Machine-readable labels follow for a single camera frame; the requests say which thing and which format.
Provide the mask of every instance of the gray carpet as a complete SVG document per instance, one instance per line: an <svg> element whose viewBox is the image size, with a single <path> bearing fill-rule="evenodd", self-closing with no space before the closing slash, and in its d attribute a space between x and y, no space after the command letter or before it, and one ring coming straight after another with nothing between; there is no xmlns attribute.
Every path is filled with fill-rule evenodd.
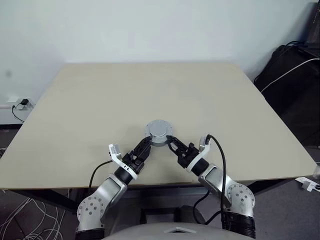
<svg viewBox="0 0 320 240"><path fill-rule="evenodd" d="M16 132L13 130L0 130L0 148L7 147ZM317 162L320 162L320 150L312 149L310 150L310 155ZM63 194L67 193L66 189L61 191ZM172 191L168 193L165 190L157 196L144 196L143 198L133 197L134 194L133 196L132 194L128 194L127 198L121 199L108 212L104 220L108 226L106 232L116 232L137 224L140 208L192 206L204 193L204 189L198 188L187 193L180 192L176 196L172 195ZM4 193L0 191L0 224L24 199L24 196L17 193L11 191ZM198 210L205 219L208 219L212 213L219 209L219 203L217 196L210 195L198 205ZM46 205L46 210L49 214L56 215L55 207ZM61 217L62 213L63 210L58 209L59 217ZM307 192L301 189L301 184L296 181L290 181L287 184L256 195L254 215L256 238L259 240L320 240L320 193L315 191ZM30 202L12 220L6 230L4 240L23 239L24 234L30 233L40 223L42 217L43 213L37 209L33 202ZM150 223L168 220L170 220L170 216L165 215L155 215L148 218L148 222ZM77 224L77 217L67 212L60 229L63 239L74 239ZM46 217L43 225L35 232L40 233L42 230L51 228L53 225L54 221ZM212 221L210 225L221 227L219 217Z"/></svg>

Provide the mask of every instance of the tangled white wires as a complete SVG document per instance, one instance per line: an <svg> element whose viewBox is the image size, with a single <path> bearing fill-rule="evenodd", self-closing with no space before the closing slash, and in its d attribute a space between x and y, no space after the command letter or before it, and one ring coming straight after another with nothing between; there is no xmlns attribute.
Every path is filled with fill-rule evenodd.
<svg viewBox="0 0 320 240"><path fill-rule="evenodd" d="M62 221L64 219L64 216L66 214L66 211L63 211L63 214L61 216L61 219L60 221L58 220L59 218L59 213L58 213L58 208L56 207L55 208L55 211L56 211L56 217L50 215L47 213L47 208L46 208L46 205L42 203L43 205L43 208L41 208L37 202L35 200L33 200L32 198L26 198L7 218L6 220L4 221L4 223L2 223L0 225L0 239L1 240L4 240L5 239L5 235L6 235L6 231L7 231L7 228L9 226L9 224L11 223L11 221L15 218L16 215L18 215L22 209L29 203L33 202L35 204L35 206L43 213L43 216L42 216L42 219L40 221L40 223L35 227L35 229L33 229L29 234L27 234L22 240L49 240L50 237L53 237L51 238L52 240L57 240L58 239L58 236L61 240L63 240L63 235L61 234L60 232L60 227L61 227L61 224L62 224ZM54 225L52 228L50 229L44 229L42 231L40 231L39 233L36 233L36 231L40 228L40 226L42 225L42 223L44 222L45 218L46 217L49 217L51 219L54 220ZM41 235L46 233L46 232L49 232L49 234L47 235L46 238L43 238Z"/></svg>

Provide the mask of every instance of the table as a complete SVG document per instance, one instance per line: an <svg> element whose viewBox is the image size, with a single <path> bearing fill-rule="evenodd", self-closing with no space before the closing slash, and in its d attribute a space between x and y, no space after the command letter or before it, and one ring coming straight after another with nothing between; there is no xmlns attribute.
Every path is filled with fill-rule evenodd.
<svg viewBox="0 0 320 240"><path fill-rule="evenodd" d="M163 119L185 144L214 135L235 181L309 176L316 164L241 69L230 63L70 63L0 161L0 188L84 188L108 144L123 154ZM206 158L222 166L214 146ZM97 171L98 186L117 165ZM153 147L132 186L195 184L167 147ZM50 198L60 198L51 192ZM46 197L48 191L42 192Z"/></svg>

